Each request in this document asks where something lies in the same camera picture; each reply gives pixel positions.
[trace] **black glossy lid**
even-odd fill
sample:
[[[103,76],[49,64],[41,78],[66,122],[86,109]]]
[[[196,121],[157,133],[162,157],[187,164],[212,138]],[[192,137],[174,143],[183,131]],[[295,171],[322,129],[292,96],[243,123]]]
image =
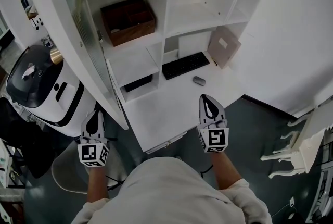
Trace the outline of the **black glossy lid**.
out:
[[[28,47],[15,63],[7,79],[7,92],[14,102],[25,107],[40,106],[56,82],[63,62],[54,65],[50,48],[41,45]],[[35,66],[34,72],[22,78],[24,72]]]

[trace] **black keyboard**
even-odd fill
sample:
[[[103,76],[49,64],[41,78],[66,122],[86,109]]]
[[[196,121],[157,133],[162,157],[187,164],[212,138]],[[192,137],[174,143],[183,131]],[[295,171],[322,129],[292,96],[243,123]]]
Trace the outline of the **black keyboard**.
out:
[[[208,59],[205,57],[203,52],[201,52],[164,64],[162,66],[162,72],[165,78],[167,80],[170,80],[174,77],[188,73],[192,70],[201,68],[208,64]]]

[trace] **power outlet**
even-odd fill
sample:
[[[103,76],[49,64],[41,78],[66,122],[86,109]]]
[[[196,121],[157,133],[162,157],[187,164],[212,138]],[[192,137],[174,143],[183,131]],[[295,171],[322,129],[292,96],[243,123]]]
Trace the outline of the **power outlet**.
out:
[[[295,205],[295,200],[293,197],[290,198],[289,203],[290,203],[290,207],[293,207]]]

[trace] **computer mouse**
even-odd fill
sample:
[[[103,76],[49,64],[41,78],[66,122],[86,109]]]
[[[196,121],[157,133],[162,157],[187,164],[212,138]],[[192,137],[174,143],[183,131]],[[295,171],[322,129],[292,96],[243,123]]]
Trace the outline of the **computer mouse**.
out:
[[[202,78],[199,78],[198,76],[194,76],[193,77],[193,82],[198,84],[198,85],[201,85],[201,86],[205,86],[206,85],[206,80],[202,79]]]

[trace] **white chair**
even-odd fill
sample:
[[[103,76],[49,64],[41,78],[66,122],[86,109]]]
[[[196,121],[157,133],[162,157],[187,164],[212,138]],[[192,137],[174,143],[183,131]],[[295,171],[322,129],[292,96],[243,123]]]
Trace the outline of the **white chair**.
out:
[[[109,148],[109,154],[105,163],[106,175],[117,181],[124,181],[127,177],[127,173],[121,158],[112,144],[109,144]],[[73,141],[61,155],[53,161],[51,167],[52,176],[58,186],[65,191],[86,194],[88,184],[78,173],[78,168],[81,168],[81,170],[85,169],[88,174],[88,168],[80,163],[78,145]],[[108,178],[108,187],[117,184],[118,182]]]
[[[275,175],[292,176],[295,174],[309,173],[318,149],[324,137],[325,130],[333,126],[333,103],[325,104],[314,110],[306,116],[306,123],[301,133],[290,132],[281,139],[292,135],[292,139],[287,147],[274,151],[273,155],[262,156],[262,161],[278,159],[281,161],[290,161],[294,166],[291,171],[276,171],[269,175],[270,178]]]

